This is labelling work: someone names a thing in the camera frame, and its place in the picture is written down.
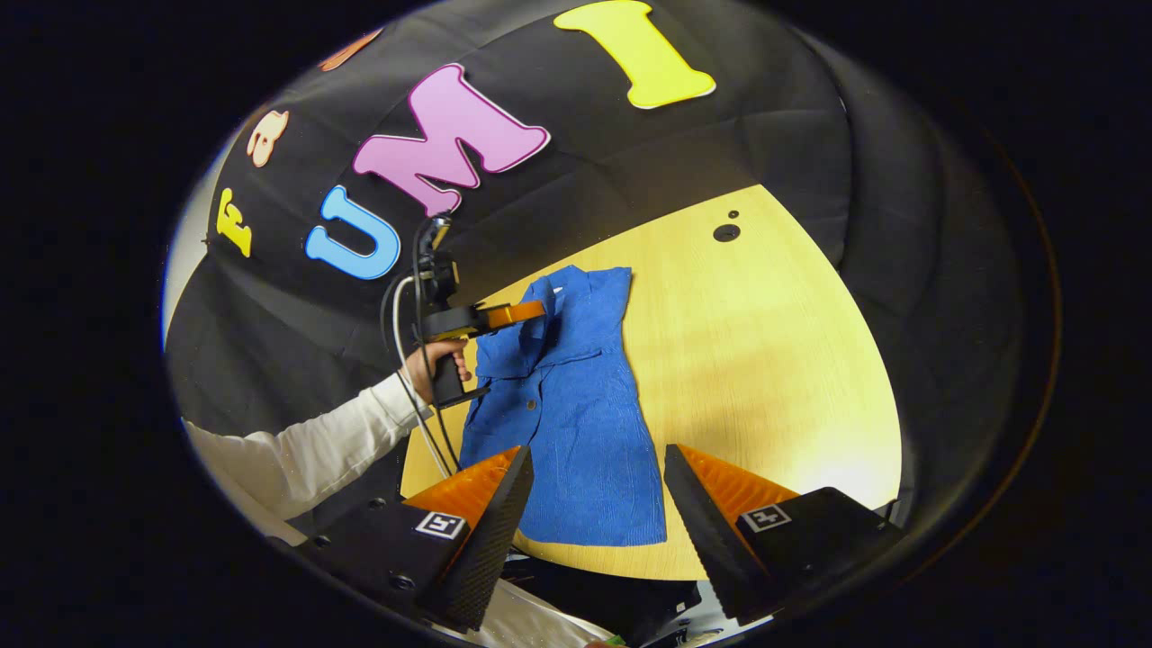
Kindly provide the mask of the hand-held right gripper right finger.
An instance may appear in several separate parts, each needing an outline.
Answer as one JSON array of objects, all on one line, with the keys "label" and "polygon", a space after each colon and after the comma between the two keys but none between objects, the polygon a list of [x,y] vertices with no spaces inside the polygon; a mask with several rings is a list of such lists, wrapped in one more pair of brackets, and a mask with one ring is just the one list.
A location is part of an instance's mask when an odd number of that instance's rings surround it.
[{"label": "hand-held right gripper right finger", "polygon": [[665,484],[723,615],[741,624],[806,603],[904,540],[904,530],[832,487],[799,495],[682,444]]}]

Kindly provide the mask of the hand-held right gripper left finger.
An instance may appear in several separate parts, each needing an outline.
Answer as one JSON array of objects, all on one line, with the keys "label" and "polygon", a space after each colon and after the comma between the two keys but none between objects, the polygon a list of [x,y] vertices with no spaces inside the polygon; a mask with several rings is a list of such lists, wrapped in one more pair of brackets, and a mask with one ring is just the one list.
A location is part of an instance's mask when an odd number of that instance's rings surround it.
[{"label": "hand-held right gripper left finger", "polygon": [[513,446],[404,502],[354,508],[297,553],[395,615],[478,630],[532,485],[531,449]]}]

